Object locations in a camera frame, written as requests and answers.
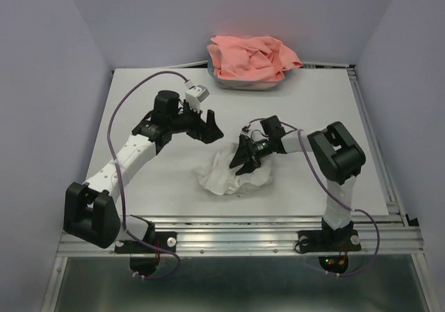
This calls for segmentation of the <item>white pleated skirt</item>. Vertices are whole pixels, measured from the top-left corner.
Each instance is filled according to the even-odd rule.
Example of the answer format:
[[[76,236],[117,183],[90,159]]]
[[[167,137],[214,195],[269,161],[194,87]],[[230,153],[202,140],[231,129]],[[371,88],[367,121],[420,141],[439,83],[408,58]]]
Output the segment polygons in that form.
[[[261,167],[254,172],[236,176],[236,169],[229,168],[235,151],[235,144],[228,143],[209,162],[193,170],[205,190],[218,196],[249,194],[272,183],[274,160],[271,157],[263,159]]]

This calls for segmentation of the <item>pink skirt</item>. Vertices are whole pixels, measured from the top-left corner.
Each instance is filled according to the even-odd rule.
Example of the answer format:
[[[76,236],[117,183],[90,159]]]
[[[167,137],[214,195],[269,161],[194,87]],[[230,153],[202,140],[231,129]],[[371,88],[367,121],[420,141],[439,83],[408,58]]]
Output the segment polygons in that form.
[[[231,81],[282,81],[302,67],[298,55],[271,36],[238,38],[217,35],[207,46],[214,74]]]

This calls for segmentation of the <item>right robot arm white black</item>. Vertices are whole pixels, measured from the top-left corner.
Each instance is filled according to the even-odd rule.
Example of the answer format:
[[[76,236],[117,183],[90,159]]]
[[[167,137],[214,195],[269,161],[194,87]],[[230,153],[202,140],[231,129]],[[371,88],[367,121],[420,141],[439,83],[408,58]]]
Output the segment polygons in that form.
[[[345,229],[352,223],[352,194],[356,177],[366,162],[362,148],[341,122],[334,122],[320,131],[305,133],[293,127],[286,131],[285,123],[275,115],[258,120],[264,132],[253,140],[250,127],[244,126],[238,147],[229,164],[236,175],[252,173],[261,167],[261,160],[271,154],[304,154],[312,174],[327,194],[322,246],[336,249],[345,241]]]

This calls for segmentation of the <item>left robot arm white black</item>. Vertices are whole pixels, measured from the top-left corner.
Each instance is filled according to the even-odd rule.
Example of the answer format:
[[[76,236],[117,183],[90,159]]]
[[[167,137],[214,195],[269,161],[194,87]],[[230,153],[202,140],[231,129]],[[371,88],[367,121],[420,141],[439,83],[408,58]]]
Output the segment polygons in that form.
[[[111,159],[83,183],[73,182],[65,192],[63,229],[88,243],[109,247],[120,233],[128,233],[127,212],[117,211],[116,202],[126,204],[124,189],[138,171],[172,140],[185,133],[211,144],[224,134],[213,110],[202,119],[200,104],[209,96],[202,85],[193,86],[181,99],[179,93],[162,90],[154,106],[133,128],[120,151],[110,148]]]

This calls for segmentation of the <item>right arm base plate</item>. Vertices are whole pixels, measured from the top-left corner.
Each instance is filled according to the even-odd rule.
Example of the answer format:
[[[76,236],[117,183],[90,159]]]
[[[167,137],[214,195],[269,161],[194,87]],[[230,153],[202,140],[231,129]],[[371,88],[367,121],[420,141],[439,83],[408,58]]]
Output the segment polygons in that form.
[[[320,270],[323,274],[335,277],[351,277],[359,270],[347,272],[349,253],[362,250],[358,232],[354,229],[345,233],[328,233],[323,230],[299,231],[293,249],[298,254],[317,254]]]

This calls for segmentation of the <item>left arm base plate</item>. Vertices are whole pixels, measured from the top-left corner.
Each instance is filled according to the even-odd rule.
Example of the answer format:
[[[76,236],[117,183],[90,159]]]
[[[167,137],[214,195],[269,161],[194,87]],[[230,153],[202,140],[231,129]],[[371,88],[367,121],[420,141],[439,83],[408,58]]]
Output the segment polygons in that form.
[[[133,277],[145,281],[163,279],[173,275],[181,265],[177,236],[176,231],[156,231],[143,238],[143,244],[135,240],[116,241],[114,252],[129,256]]]

